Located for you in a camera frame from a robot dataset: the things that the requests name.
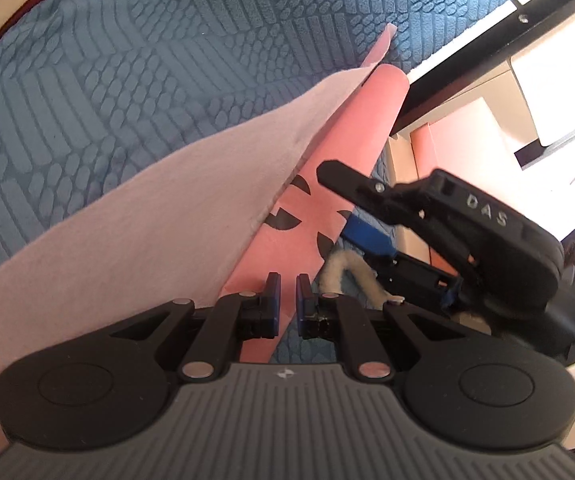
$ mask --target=circular black cover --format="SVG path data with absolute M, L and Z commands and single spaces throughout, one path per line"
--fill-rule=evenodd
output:
M 425 426 L 478 449 L 541 446 L 575 416 L 575 382 L 561 364 L 488 337 L 437 343 L 408 373 L 404 395 Z
M 103 447 L 150 424 L 168 389 L 164 371 L 137 342 L 83 338 L 31 354 L 0 374 L 0 422 L 9 437 L 34 447 Z

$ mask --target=pink garment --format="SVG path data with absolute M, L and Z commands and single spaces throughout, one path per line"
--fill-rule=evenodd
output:
M 246 341 L 241 360 L 267 362 L 295 313 L 296 277 L 314 279 L 327 250 L 337 240 L 353 204 L 321 186 L 316 168 L 337 159 L 363 174 L 370 174 L 403 105 L 410 84 L 405 73 L 391 65 L 379 66 L 347 103 L 325 139 L 308 158 L 299 176 L 309 193 L 288 186 L 272 208 L 287 211 L 300 221 L 288 230 L 262 224 L 221 295 L 239 290 L 262 290 L 270 271 L 281 274 L 279 337 Z
M 375 62 L 172 153 L 5 262 L 0 372 L 171 298 L 212 305 L 318 133 Z M 0 428 L 0 449 L 6 443 Z

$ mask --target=embossed pattern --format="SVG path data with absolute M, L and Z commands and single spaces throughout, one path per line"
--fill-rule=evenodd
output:
M 41 2 L 0 40 L 0 264 L 168 153 L 357 66 L 387 22 L 407 71 L 504 1 Z M 331 357 L 305 348 L 279 360 Z

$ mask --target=ribbed gray plate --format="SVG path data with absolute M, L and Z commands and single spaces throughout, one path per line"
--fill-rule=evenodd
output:
M 386 386 L 339 364 L 234 364 L 181 388 L 165 415 L 116 446 L 77 454 L 14 444 L 0 479 L 575 479 L 561 447 L 485 454 L 420 428 Z

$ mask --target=black frame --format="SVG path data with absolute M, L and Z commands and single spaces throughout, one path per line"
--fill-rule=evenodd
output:
M 575 13 L 575 0 L 530 0 L 410 85 L 391 135 L 423 117 Z

